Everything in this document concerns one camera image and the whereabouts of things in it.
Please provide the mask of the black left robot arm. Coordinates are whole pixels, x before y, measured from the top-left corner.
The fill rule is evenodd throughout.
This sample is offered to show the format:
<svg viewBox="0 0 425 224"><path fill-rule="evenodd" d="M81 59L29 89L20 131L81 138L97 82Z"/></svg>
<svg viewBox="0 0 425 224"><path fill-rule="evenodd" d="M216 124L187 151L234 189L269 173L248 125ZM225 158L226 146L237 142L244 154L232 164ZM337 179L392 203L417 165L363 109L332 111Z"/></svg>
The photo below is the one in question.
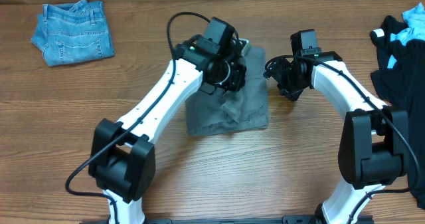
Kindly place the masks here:
<svg viewBox="0 0 425 224"><path fill-rule="evenodd" d="M204 83L231 92L244 86L250 43L230 24L213 17L203 34L170 48L166 71L142 101L94 131L88 173L108 200L107 223L144 223L141 202L155 175L155 144L181 105Z"/></svg>

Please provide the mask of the grey shorts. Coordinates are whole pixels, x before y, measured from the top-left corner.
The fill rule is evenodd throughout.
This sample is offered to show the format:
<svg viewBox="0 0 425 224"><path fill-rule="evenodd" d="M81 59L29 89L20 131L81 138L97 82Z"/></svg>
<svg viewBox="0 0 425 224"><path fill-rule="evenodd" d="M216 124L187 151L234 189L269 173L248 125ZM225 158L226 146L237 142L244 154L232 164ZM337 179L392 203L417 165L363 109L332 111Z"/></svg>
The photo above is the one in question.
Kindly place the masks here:
<svg viewBox="0 0 425 224"><path fill-rule="evenodd" d="M245 85L238 92L215 90L213 86L203 84L187 99L189 135L210 136L268 126L268 87L263 77L265 49L252 47L245 61Z"/></svg>

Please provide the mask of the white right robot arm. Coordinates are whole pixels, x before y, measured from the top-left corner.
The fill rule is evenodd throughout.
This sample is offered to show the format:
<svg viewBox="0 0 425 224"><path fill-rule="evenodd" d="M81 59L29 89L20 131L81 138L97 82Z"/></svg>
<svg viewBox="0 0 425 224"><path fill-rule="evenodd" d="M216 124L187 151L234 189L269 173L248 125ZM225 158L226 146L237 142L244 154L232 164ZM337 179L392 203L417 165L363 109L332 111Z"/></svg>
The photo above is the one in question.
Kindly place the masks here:
<svg viewBox="0 0 425 224"><path fill-rule="evenodd" d="M408 116L374 97L348 71L334 51L324 52L313 29L290 37L292 54L277 56L265 66L282 96L295 102L306 89L315 89L342 117L338 151L341 179L313 215L285 216L283 223L372 223L360 213L379 193L406 175L409 158Z"/></svg>

